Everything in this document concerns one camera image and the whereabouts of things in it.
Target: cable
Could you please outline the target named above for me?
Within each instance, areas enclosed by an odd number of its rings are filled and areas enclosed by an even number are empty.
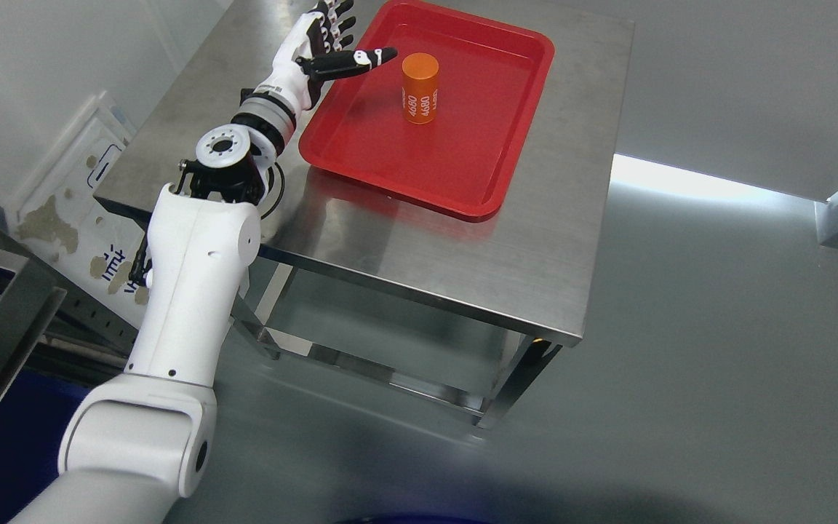
[[[263,213],[263,215],[260,216],[261,220],[263,220],[265,218],[268,218],[270,216],[270,213],[273,213],[275,211],[276,206],[279,205],[279,203],[280,203],[280,200],[283,200],[283,190],[287,188],[287,177],[283,173],[283,168],[280,167],[280,164],[278,162],[274,162],[274,165],[276,166],[276,172],[278,172],[280,174],[280,190],[279,190],[279,192],[276,193],[276,199],[274,200],[274,203],[272,203],[272,205],[270,205],[270,209],[265,211]],[[270,184],[271,184],[270,187],[273,188],[273,183],[274,183],[273,182],[273,179],[274,179],[274,169],[273,169],[273,167],[267,168],[267,175],[270,178]]]

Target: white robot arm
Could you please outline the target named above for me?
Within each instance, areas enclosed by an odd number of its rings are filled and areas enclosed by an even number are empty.
[[[267,170],[323,82],[396,56],[392,47],[343,50],[354,19],[338,16],[351,6],[320,1],[303,14],[273,73],[242,93],[231,123],[199,140],[196,160],[180,163],[180,185],[160,190],[146,235],[151,262],[142,266],[142,251],[132,273],[151,296],[125,371],[77,408],[60,444],[60,476],[12,522],[161,522],[177,498],[196,490],[215,429],[220,347],[259,249],[256,205],[269,192]],[[209,199],[215,193],[222,199]]]

